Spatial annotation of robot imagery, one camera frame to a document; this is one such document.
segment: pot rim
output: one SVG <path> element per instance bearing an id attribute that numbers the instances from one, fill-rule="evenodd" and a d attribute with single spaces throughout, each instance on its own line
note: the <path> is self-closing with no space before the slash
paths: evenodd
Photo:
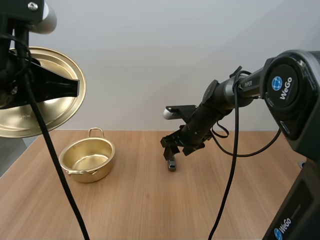
<path id="1" fill-rule="evenodd" d="M 81 143 L 81 142 L 90 141 L 90 140 L 104 141 L 104 142 L 108 143 L 108 144 L 111 146 L 111 155 L 108 157 L 107 161 L 105 161 L 104 163 L 102 163 L 102 164 L 100 164 L 100 165 L 98 165 L 98 166 L 96 166 L 96 167 L 89 168 L 89 169 L 84 169 L 84 170 L 77 170 L 77 169 L 73 169 L 73 168 L 67 167 L 67 166 L 65 165 L 64 161 L 63 161 L 66 152 L 67 152 L 70 148 L 72 148 L 74 145 L 76 145 L 76 144 L 78 144 L 78 143 Z M 116 147 L 115 147 L 115 145 L 114 145 L 110 140 L 105 139 L 105 138 L 102 138 L 102 137 L 87 137 L 87 138 L 80 139 L 80 140 L 78 140 L 78 141 L 76 141 L 76 142 L 74 142 L 74 143 L 71 143 L 71 144 L 69 144 L 68 146 L 66 146 L 66 147 L 62 150 L 62 152 L 60 153 L 59 163 L 60 163 L 60 166 L 61 166 L 64 170 L 66 170 L 67 172 L 69 172 L 69 171 L 73 171 L 73 172 L 74 172 L 74 171 L 78 171 L 78 172 L 83 172 L 83 171 L 85 171 L 85 172 L 89 173 L 89 172 L 98 170 L 98 169 L 102 168 L 103 166 L 107 165 L 107 164 L 112 160 L 112 158 L 114 157 L 115 153 L 116 153 Z"/>

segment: pot handle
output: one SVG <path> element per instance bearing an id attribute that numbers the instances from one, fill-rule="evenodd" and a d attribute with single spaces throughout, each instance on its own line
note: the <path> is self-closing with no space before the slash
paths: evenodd
<path id="1" fill-rule="evenodd" d="M 94 171 L 84 171 L 84 170 L 68 170 L 66 173 L 70 176 L 70 175 L 82 175 L 82 174 L 91 174 L 94 175 L 98 172 L 98 170 L 94 170 Z"/>
<path id="2" fill-rule="evenodd" d="M 100 130 L 102 137 L 105 138 L 104 131 L 100 127 L 92 127 L 92 128 L 90 128 L 89 131 L 88 131 L 88 138 L 91 137 L 90 135 L 91 135 L 91 131 L 92 130 Z"/>

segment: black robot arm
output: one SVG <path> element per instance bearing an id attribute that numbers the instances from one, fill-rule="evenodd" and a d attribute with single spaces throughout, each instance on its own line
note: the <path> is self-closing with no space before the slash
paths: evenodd
<path id="1" fill-rule="evenodd" d="M 213 125 L 238 106 L 261 98 L 291 148 L 307 161 L 275 215 L 263 240 L 318 240 L 320 231 L 320 51 L 285 51 L 263 68 L 222 83 L 214 80 L 197 107 L 167 106 L 165 119 L 183 119 L 185 125 L 161 140 L 166 160 L 179 153 L 204 148 Z"/>

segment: white wall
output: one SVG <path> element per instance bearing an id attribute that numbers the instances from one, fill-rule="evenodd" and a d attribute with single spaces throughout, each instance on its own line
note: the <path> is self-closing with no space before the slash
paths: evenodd
<path id="1" fill-rule="evenodd" d="M 255 71 L 285 50 L 320 50 L 319 0 L 47 2 L 58 26 L 30 45 L 71 57 L 87 80 L 82 107 L 61 129 L 176 130 L 179 120 L 162 119 L 166 105 L 198 105 L 239 65 Z M 240 114 L 241 130 L 277 129 L 261 100 Z M 234 115 L 222 123 L 232 129 Z"/>

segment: wooden table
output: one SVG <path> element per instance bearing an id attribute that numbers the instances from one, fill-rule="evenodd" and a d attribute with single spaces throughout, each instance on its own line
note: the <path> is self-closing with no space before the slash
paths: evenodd
<path id="1" fill-rule="evenodd" d="M 116 146 L 110 174 L 95 183 L 68 184 L 91 239 L 206 239 L 216 219 L 231 157 L 211 140 L 169 172 L 164 131 L 105 131 Z M 50 133 L 57 154 L 87 131 Z M 268 143 L 275 132 L 241 132 L 241 154 Z M 232 149 L 233 135 L 221 140 Z M 265 152 L 238 158 L 216 239 L 261 239 L 304 158 L 283 136 Z M 82 239 L 42 136 L 0 178 L 0 239 Z"/>

